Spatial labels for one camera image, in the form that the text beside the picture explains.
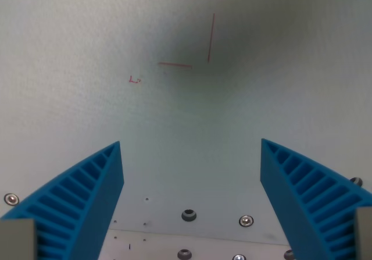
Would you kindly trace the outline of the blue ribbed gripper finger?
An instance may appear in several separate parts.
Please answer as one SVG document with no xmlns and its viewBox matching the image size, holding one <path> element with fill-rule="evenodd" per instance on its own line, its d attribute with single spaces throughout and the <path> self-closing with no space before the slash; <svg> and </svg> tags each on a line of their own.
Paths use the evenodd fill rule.
<svg viewBox="0 0 372 260">
<path fill-rule="evenodd" d="M 356 259 L 355 211 L 371 205 L 370 192 L 267 139 L 260 181 L 295 259 Z"/>
<path fill-rule="evenodd" d="M 44 184 L 1 220 L 35 222 L 37 259 L 98 259 L 123 186 L 115 142 Z"/>
</svg>

